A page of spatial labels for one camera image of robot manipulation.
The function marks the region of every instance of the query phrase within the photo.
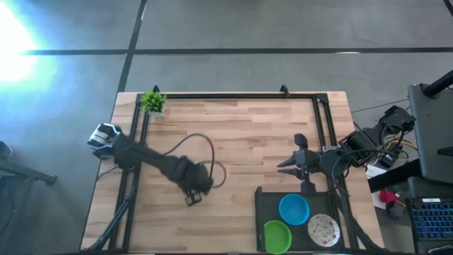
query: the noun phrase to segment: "white plate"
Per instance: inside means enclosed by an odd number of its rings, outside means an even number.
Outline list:
[[[340,228],[329,215],[318,214],[309,221],[309,236],[321,247],[334,246],[340,239]]]

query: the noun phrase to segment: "blue bowl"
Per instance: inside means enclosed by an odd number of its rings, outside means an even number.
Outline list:
[[[289,225],[302,225],[310,216],[310,207],[305,198],[297,194],[286,195],[278,205],[280,217]]]

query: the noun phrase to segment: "green bowl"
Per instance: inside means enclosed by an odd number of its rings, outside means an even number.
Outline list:
[[[291,231],[285,223],[271,220],[264,224],[264,240],[266,251],[271,254],[283,254],[291,246]]]

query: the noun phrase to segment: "concrete floor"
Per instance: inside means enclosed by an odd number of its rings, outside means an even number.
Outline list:
[[[0,140],[15,149],[15,162],[59,177],[55,186],[36,183],[8,253],[78,250],[99,166],[86,140],[110,119],[126,59],[11,53],[126,50],[139,4],[0,0],[8,24],[0,22]],[[447,47],[452,26],[440,0],[148,0],[137,48]],[[452,66],[453,53],[140,55],[125,90],[341,90],[354,120],[371,126],[389,106],[362,109],[405,99],[407,85],[430,83]],[[395,235],[410,228],[381,223],[386,247],[413,248]]]

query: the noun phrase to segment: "potted plant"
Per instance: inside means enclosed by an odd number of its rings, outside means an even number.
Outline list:
[[[152,113],[152,117],[164,116],[164,104],[167,100],[166,95],[159,92],[145,92],[142,96],[142,108],[145,113]]]

